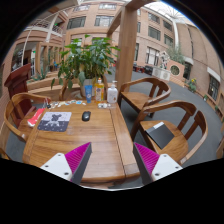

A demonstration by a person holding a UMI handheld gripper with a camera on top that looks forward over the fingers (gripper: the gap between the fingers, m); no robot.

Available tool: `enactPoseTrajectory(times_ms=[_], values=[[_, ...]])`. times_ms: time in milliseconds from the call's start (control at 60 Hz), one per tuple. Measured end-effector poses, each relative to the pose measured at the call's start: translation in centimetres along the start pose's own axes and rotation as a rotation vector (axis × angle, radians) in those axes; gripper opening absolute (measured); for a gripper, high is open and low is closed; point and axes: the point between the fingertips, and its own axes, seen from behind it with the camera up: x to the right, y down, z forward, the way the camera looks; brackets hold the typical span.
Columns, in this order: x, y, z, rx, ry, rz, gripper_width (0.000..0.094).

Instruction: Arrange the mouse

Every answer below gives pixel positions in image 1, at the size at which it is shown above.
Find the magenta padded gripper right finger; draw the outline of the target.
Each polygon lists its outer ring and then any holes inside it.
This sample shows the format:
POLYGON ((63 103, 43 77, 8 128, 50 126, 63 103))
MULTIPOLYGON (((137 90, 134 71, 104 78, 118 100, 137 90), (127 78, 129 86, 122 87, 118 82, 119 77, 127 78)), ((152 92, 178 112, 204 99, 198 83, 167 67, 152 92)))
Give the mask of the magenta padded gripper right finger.
POLYGON ((182 169, 168 154, 159 155, 138 143, 133 144, 133 154, 144 185, 182 169))

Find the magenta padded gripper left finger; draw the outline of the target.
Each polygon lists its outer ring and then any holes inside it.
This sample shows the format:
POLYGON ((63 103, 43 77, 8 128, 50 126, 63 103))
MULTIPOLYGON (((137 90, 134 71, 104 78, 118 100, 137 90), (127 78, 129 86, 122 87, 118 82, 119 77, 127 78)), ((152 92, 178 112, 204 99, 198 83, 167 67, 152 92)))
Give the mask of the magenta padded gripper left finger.
POLYGON ((66 154, 55 154, 41 169, 79 185, 91 153, 91 143, 88 142, 66 154))

